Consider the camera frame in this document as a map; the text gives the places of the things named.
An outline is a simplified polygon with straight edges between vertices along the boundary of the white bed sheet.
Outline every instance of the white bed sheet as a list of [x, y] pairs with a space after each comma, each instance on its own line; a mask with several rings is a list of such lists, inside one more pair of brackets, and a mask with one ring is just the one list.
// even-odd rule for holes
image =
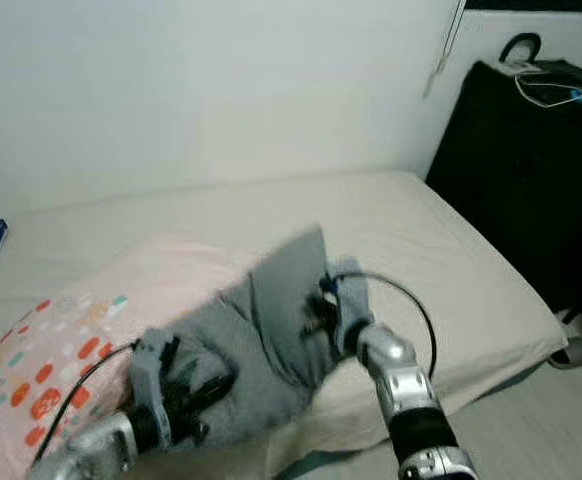
[[[555, 317], [515, 269], [408, 173], [176, 190], [7, 220], [0, 334], [40, 299], [155, 232], [186, 233], [261, 254], [320, 223], [331, 256], [357, 256], [363, 267], [407, 285], [426, 306], [439, 343], [434, 384], [447, 413], [566, 344]], [[414, 306], [381, 285], [372, 285], [371, 302], [377, 320], [410, 338], [427, 366], [428, 336]], [[135, 473], [269, 477], [312, 450], [366, 448], [386, 436], [373, 385], [351, 361], [328, 379], [297, 421], [232, 451], [189, 458], [186, 470], [179, 455], [153, 456]]]

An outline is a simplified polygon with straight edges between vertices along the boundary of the polka dot pillowcase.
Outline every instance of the polka dot pillowcase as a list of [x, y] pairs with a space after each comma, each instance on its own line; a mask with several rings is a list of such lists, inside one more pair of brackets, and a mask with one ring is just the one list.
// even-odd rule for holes
[[[185, 315], [252, 260], [160, 236], [26, 312], [0, 338], [0, 479], [24, 476], [63, 399], [94, 363], [146, 328]], [[128, 392], [128, 360], [111, 359], [78, 390], [48, 451], [115, 410]]]

